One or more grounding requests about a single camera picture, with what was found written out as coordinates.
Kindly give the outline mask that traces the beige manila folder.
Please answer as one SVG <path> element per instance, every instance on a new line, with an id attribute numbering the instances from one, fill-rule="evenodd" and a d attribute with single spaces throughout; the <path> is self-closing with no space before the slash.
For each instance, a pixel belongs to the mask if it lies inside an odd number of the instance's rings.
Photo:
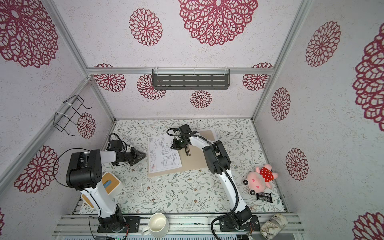
<path id="1" fill-rule="evenodd" d="M 184 150 L 177 150 L 179 152 L 182 167 L 178 169 L 168 170 L 165 172 L 160 172 L 156 174 L 149 174 L 149 167 L 148 167 L 148 177 L 157 177 L 161 175 L 167 175 L 167 174 L 174 174 L 174 173 L 180 173 L 185 172 L 189 170 L 199 170 L 204 169 L 207 167 L 206 160 L 204 157 L 204 154 L 202 150 L 196 146 L 190 146 L 190 155 L 188 156 L 187 153 Z"/>

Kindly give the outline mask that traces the white technical drawing sheet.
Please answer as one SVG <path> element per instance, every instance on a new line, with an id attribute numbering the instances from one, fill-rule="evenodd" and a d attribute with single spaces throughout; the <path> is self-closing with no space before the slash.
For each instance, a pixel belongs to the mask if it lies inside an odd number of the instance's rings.
<path id="1" fill-rule="evenodd" d="M 182 167 L 179 152 L 171 149 L 173 139 L 172 136 L 167 134 L 149 137 L 149 174 L 156 174 Z"/>

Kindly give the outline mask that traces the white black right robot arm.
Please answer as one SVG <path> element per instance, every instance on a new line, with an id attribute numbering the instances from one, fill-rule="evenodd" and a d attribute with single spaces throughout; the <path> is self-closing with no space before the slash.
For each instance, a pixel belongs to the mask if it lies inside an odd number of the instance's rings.
<path id="1" fill-rule="evenodd" d="M 194 146 L 202 150 L 208 169 L 223 185 L 230 203 L 231 215 L 252 216 L 250 208 L 241 197 L 235 184 L 231 171 L 231 160 L 221 141 L 212 142 L 199 132 L 192 131 L 187 124 L 179 128 L 168 129 L 167 135 L 174 138 L 171 146 L 172 150 L 187 149 L 188 146 Z"/>

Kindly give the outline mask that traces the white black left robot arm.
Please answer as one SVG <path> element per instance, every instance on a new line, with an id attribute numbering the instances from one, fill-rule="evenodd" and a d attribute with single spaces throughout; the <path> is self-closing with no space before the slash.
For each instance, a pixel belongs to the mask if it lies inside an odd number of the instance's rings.
<path id="1" fill-rule="evenodd" d="M 113 202 L 102 183 L 102 164 L 113 166 L 129 164 L 133 166 L 147 156 L 124 141 L 108 140 L 107 150 L 76 152 L 71 155 L 66 174 L 68 187 L 80 191 L 99 211 L 99 218 L 104 220 L 118 214 L 118 205 Z"/>

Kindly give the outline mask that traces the white wooden-top tissue box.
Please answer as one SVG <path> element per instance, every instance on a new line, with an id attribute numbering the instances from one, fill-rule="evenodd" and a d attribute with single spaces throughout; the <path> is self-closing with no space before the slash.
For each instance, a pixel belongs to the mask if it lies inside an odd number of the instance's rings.
<path id="1" fill-rule="evenodd" d="M 107 194 L 113 199 L 124 187 L 124 184 L 111 172 L 105 172 L 102 177 Z"/>

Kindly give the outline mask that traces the white ceramic mug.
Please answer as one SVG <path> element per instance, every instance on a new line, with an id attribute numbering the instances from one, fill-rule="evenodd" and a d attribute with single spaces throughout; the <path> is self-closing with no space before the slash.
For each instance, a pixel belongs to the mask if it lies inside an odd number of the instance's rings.
<path id="1" fill-rule="evenodd" d="M 154 238 L 165 237 L 170 230 L 170 223 L 162 213 L 155 213 L 151 216 L 149 223 L 141 231 L 142 236 L 151 235 Z"/>

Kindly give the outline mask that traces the pink pig plush toy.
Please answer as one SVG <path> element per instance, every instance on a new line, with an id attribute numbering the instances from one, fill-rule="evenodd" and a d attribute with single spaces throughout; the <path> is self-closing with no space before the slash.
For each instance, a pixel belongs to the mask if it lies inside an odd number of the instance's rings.
<path id="1" fill-rule="evenodd" d="M 253 172 L 248 173 L 243 184 L 248 187 L 249 194 L 255 196 L 263 193 L 266 189 L 272 189 L 271 182 L 278 177 L 279 174 L 272 171 L 272 166 L 266 164 L 261 168 L 256 167 Z"/>

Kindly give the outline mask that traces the small black card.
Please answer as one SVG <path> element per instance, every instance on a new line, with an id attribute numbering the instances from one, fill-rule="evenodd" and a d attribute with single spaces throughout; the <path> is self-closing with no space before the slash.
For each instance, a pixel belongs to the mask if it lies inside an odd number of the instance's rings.
<path id="1" fill-rule="evenodd" d="M 268 203 L 273 202 L 272 195 L 269 193 L 257 193 L 256 196 L 257 196 L 257 199 L 259 201 L 264 201 L 264 202 L 268 202 Z"/>

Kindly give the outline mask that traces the marbled patterned cup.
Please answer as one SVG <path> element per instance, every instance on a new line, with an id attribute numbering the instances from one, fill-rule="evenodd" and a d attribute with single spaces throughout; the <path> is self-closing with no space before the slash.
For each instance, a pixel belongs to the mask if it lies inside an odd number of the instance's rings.
<path id="1" fill-rule="evenodd" d="M 266 240 L 273 240 L 288 224 L 288 219 L 281 213 L 273 215 L 260 228 L 260 233 Z"/>

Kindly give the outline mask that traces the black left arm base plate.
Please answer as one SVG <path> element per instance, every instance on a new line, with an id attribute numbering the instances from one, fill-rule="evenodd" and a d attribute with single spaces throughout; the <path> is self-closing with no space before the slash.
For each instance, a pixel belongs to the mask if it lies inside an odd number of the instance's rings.
<path id="1" fill-rule="evenodd" d="M 124 217 L 120 209 L 109 217 L 98 218 L 99 227 L 97 233 L 137 233 L 141 218 L 137 216 Z"/>

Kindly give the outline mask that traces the grey slotted wall shelf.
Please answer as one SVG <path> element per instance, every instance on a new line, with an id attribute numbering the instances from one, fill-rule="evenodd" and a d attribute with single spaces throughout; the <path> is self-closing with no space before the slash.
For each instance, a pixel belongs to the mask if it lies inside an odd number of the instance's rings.
<path id="1" fill-rule="evenodd" d="M 156 90 L 227 90 L 231 71 L 219 70 L 152 70 Z"/>

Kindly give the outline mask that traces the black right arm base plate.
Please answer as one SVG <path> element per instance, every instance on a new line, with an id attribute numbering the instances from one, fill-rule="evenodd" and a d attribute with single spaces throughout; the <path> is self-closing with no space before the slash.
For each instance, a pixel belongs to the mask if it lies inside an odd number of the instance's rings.
<path id="1" fill-rule="evenodd" d="M 258 217 L 252 214 L 249 207 L 219 221 L 222 232 L 254 232 L 261 229 Z"/>

